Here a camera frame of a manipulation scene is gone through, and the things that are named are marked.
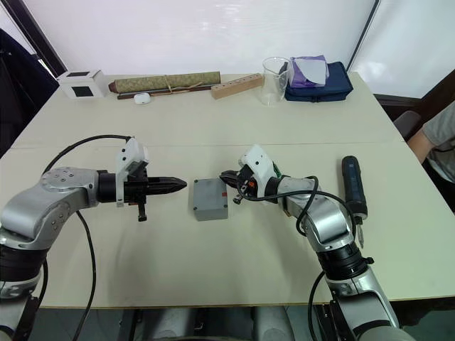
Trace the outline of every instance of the navy blue bag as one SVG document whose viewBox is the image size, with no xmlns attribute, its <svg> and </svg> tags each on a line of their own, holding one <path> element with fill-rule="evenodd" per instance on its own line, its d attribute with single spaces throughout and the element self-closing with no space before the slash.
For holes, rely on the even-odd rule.
<svg viewBox="0 0 455 341">
<path fill-rule="evenodd" d="M 288 101 L 298 102 L 333 102 L 343 101 L 353 91 L 348 74 L 342 62 L 327 64 L 328 79 L 324 87 L 290 87 L 286 86 L 284 97 Z"/>
</svg>

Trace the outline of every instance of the person's arm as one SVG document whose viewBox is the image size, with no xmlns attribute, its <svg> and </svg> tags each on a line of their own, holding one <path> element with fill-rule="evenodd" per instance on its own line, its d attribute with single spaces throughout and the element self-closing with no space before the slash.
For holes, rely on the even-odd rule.
<svg viewBox="0 0 455 341">
<path fill-rule="evenodd" d="M 428 153 L 435 147 L 435 145 L 425 136 L 423 128 L 421 128 L 407 144 L 420 163 L 425 161 Z"/>
<path fill-rule="evenodd" d="M 408 145 L 419 159 L 425 161 L 428 153 L 455 137 L 455 102 L 430 119 L 409 140 Z"/>
</svg>

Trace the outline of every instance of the gray plastic box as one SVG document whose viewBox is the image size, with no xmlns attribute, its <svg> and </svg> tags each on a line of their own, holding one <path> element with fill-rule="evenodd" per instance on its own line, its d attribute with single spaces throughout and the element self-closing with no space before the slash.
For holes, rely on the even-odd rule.
<svg viewBox="0 0 455 341">
<path fill-rule="evenodd" d="M 194 180 L 193 210 L 199 221 L 227 219 L 226 184 L 221 179 Z"/>
</svg>

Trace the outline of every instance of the glass beaker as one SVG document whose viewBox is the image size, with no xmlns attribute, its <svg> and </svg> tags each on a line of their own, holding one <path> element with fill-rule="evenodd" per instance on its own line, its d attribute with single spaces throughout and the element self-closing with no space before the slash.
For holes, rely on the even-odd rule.
<svg viewBox="0 0 455 341">
<path fill-rule="evenodd" d="M 283 57 L 270 57 L 262 62 L 264 82 L 261 88 L 261 102 L 272 106 L 281 101 L 289 79 L 291 61 Z"/>
</svg>

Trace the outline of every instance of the white wall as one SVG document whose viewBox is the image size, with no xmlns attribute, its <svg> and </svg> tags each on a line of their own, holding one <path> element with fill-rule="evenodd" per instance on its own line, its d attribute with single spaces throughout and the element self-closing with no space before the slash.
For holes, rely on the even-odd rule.
<svg viewBox="0 0 455 341">
<path fill-rule="evenodd" d="M 0 4 L 0 28 L 21 44 L 29 53 L 32 55 L 36 53 L 30 43 L 28 43 L 27 39 L 23 36 L 22 32 L 18 29 L 14 21 L 10 18 L 8 12 L 2 4 Z"/>
<path fill-rule="evenodd" d="M 420 98 L 454 68 L 454 0 L 382 0 L 351 69 L 374 93 Z"/>
<path fill-rule="evenodd" d="M 273 55 L 347 65 L 373 0 L 24 0 L 69 69 L 257 72 Z"/>
</svg>

